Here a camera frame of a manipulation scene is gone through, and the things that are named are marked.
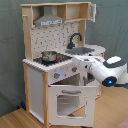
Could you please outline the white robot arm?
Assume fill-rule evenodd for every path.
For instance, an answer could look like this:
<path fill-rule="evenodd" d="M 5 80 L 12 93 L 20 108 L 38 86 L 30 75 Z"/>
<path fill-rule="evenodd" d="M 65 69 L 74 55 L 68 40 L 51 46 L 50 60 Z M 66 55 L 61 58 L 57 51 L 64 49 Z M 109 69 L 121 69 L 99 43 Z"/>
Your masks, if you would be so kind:
<path fill-rule="evenodd" d="M 72 61 L 81 71 L 92 74 L 106 87 L 123 87 L 128 84 L 127 62 L 118 56 L 105 60 L 101 56 L 75 55 Z"/>

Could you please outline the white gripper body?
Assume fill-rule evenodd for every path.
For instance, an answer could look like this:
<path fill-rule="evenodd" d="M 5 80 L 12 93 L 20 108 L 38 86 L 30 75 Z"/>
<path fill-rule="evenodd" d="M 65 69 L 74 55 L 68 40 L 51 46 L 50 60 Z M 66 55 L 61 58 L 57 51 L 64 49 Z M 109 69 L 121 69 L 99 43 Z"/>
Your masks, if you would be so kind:
<path fill-rule="evenodd" d="M 74 55 L 72 62 L 80 71 L 88 72 L 89 67 L 94 62 L 94 58 L 89 56 Z"/>

